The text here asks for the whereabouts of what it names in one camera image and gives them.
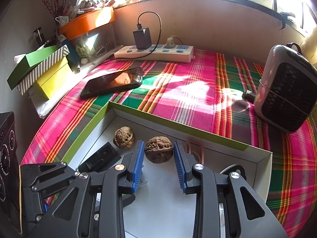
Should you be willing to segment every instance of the blue gripper pad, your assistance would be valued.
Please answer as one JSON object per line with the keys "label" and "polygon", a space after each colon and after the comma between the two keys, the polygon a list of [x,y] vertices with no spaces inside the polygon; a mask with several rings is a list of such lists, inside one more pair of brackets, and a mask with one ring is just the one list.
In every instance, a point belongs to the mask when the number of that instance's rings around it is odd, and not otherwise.
{"label": "blue gripper pad", "polygon": [[177,175],[180,182],[180,187],[185,193],[187,189],[186,171],[185,171],[183,159],[181,157],[180,149],[178,147],[177,142],[174,142],[174,160],[175,160],[175,165],[177,169]]}
{"label": "blue gripper pad", "polygon": [[132,180],[132,192],[133,192],[133,194],[135,194],[135,192],[138,189],[139,184],[140,184],[143,160],[144,160],[144,142],[141,141],[141,144],[139,145],[139,150],[137,152],[137,159],[135,161],[135,165],[134,165],[134,169],[133,169],[133,180]]}

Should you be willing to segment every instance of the yellow box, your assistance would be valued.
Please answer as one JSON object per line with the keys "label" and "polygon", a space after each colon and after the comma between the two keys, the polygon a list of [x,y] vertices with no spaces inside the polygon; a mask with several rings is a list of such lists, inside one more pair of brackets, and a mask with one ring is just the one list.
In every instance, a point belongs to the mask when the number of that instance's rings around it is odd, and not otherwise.
{"label": "yellow box", "polygon": [[66,57],[55,63],[39,77],[33,86],[50,99],[73,75]]}

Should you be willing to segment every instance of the plaid tablecloth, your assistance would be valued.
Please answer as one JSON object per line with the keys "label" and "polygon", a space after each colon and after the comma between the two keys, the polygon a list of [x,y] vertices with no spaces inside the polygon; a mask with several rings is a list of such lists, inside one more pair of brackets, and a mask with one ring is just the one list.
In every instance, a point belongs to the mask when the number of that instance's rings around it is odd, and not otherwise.
{"label": "plaid tablecloth", "polygon": [[[195,50],[194,55],[191,63],[112,61],[98,66],[59,102],[22,163],[60,161],[86,124],[111,100],[272,151],[267,205],[289,237],[294,237],[317,199],[317,132],[312,118],[293,134],[279,131],[258,118],[253,105],[241,99],[243,91],[256,91],[263,66],[203,50]],[[89,79],[139,66],[144,71],[141,87],[79,98]]]}

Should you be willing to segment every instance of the white plug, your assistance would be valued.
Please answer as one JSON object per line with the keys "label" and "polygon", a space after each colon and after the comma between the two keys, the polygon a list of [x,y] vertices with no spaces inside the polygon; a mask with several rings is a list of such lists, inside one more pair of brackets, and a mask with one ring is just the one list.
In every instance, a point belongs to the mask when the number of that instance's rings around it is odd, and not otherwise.
{"label": "white plug", "polygon": [[169,37],[166,41],[166,44],[164,45],[164,48],[174,48],[174,47],[175,47],[174,38]]}

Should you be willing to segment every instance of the power adapter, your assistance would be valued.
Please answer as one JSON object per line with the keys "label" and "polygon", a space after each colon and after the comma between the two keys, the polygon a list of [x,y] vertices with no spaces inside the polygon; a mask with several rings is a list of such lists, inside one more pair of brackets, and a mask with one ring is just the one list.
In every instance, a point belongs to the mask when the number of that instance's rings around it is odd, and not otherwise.
{"label": "power adapter", "polygon": [[137,30],[133,32],[134,41],[137,49],[148,49],[152,45],[150,29],[142,28],[140,23],[137,24]]}

